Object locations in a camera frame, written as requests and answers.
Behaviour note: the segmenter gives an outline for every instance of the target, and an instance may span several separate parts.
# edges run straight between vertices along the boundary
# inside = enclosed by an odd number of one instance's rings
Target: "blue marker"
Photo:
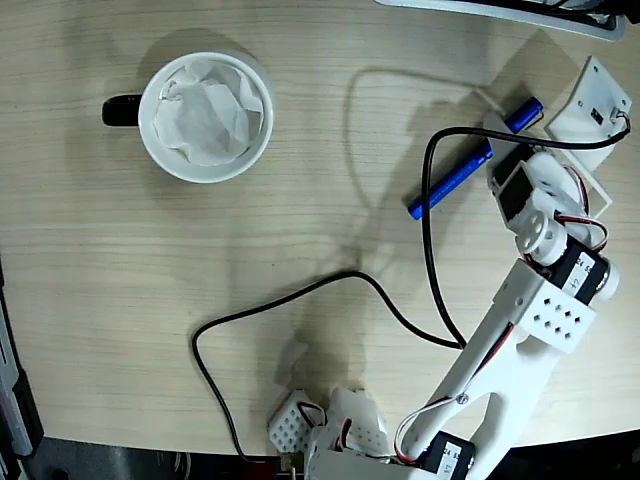
[[[540,101],[531,97],[513,115],[505,121],[513,133],[521,132],[538,114],[543,106]],[[483,140],[478,148],[460,165],[451,170],[445,177],[431,188],[429,208],[435,207],[440,200],[449,195],[458,185],[471,176],[481,165],[493,157],[489,140]],[[414,220],[422,218],[422,197],[418,196],[409,205],[409,214]]]

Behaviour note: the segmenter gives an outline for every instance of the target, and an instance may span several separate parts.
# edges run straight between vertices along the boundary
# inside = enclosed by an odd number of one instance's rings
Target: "dark floor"
[[[26,462],[31,480],[183,480],[186,455],[109,447],[45,438],[36,456]],[[238,457],[190,456],[191,480],[274,480],[275,458],[248,465]],[[594,439],[511,450],[491,480],[566,480],[567,478],[640,478],[640,431]]]

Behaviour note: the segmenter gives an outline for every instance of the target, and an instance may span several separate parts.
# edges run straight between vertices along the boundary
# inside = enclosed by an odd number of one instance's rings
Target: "white plastic part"
[[[567,231],[555,220],[550,220],[542,212],[536,212],[525,222],[516,237],[520,253],[543,266],[555,263],[567,246]]]
[[[582,33],[606,40],[619,40],[622,38],[625,29],[625,19],[623,15],[612,18],[612,28],[606,29],[598,25],[587,25],[586,23],[572,21],[567,17],[552,17],[549,15],[538,15],[535,13],[523,12],[522,10],[494,7],[481,2],[460,2],[456,0],[376,0],[384,5],[401,7],[429,8],[432,10],[444,10],[449,12],[471,13],[483,15],[485,17],[504,18],[516,22],[526,22],[543,27],[552,27],[569,32]]]
[[[521,172],[527,176],[528,182],[531,184],[532,191],[529,194],[529,198],[526,200],[524,206],[515,216],[509,216],[504,210],[504,205],[501,201],[498,201],[498,208],[502,214],[502,219],[506,227],[516,235],[519,234],[525,227],[525,222],[536,212],[542,212],[548,218],[554,218],[557,212],[567,215],[584,216],[584,210],[582,206],[576,202],[571,196],[569,196],[564,190],[562,190],[557,184],[550,183],[544,179],[538,177],[538,173],[533,169],[528,162],[520,162],[518,167],[514,169],[513,173],[509,176],[504,185],[494,190],[494,193],[498,199],[502,192],[510,188],[510,181],[515,175],[519,175]],[[578,240],[589,240],[589,229],[584,228],[580,232]]]
[[[564,353],[572,353],[596,312],[518,261],[494,299],[497,314]]]
[[[580,204],[580,188],[576,180],[550,151],[545,150],[534,153],[527,160],[527,165],[536,173],[537,178],[543,185],[552,185],[566,193],[577,205],[580,205],[580,209],[576,213],[586,214]]]
[[[347,434],[347,449],[343,453],[333,452],[336,438],[340,435],[347,418],[352,420]],[[391,466],[365,456],[386,457],[391,455],[391,452],[384,419],[375,402],[366,395],[364,390],[351,391],[336,388],[331,394],[327,419],[326,426],[316,427],[311,431],[309,448],[305,454],[305,478],[332,480],[432,478],[412,476],[415,475],[411,473],[414,469],[407,467],[395,466],[396,468],[389,470],[384,467]],[[362,462],[366,467],[357,470]],[[352,475],[356,471],[354,469],[359,472],[358,475]],[[377,470],[378,475],[381,476],[375,476],[375,473],[365,474],[369,470],[372,472]]]
[[[269,440],[280,453],[304,452],[309,446],[311,427],[300,414],[299,402],[311,400],[303,390],[294,390],[269,422]]]
[[[584,66],[567,105],[546,127],[554,140],[564,142],[597,142],[621,132],[624,118],[633,101],[595,57]],[[593,172],[611,154],[614,147],[599,150],[565,150],[563,153],[580,172],[591,190],[592,218],[600,217],[611,206],[613,199],[596,180]]]
[[[611,300],[611,297],[615,295],[620,285],[620,270],[615,263],[612,263],[608,258],[606,260],[609,263],[609,271],[607,272],[604,285],[595,296],[595,298],[601,302]]]
[[[471,438],[476,457],[467,476],[485,479],[522,434],[562,353],[575,349],[594,316],[592,309],[518,260],[428,403],[443,397],[458,400],[420,414],[404,437],[404,453],[417,458],[447,420],[491,394],[484,421]],[[514,330],[483,364],[509,324]]]

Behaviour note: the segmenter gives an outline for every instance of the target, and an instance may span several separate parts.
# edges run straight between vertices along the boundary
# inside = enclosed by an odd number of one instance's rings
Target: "mug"
[[[242,71],[253,82],[263,104],[262,128],[252,145],[229,163],[202,166],[190,163],[178,150],[160,143],[153,125],[162,88],[178,70],[196,60],[214,60]],[[102,105],[102,121],[110,127],[138,127],[140,137],[151,158],[171,175],[193,183],[217,183],[246,171],[264,152],[274,124],[274,101],[271,82],[258,62],[241,52],[196,52],[176,58],[162,67],[149,81],[142,95],[119,95]]]

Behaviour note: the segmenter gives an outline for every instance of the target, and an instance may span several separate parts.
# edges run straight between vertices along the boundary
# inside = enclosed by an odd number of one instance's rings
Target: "wood grain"
[[[220,409],[190,359],[202,322],[355,267],[441,335],[418,225],[402,198],[439,128],[477,124],[527,91],[553,113],[595,54],[640,98],[638,42],[372,0],[5,0],[0,6],[0,253],[21,359],[49,436],[231,452]],[[176,56],[235,48],[272,77],[264,157],[220,185],[190,185],[150,160],[135,130],[109,130],[102,102],[139,92]],[[632,120],[640,124],[634,113]],[[442,171],[465,139],[438,151]],[[615,299],[554,374],[523,443],[640,428],[640,144],[599,171],[615,199]],[[438,271],[469,336],[516,257],[482,175],[433,215]],[[288,389],[364,386],[390,426],[420,405],[455,352],[404,331],[367,285],[345,281],[203,339],[245,449]],[[450,425],[468,434],[470,409]]]

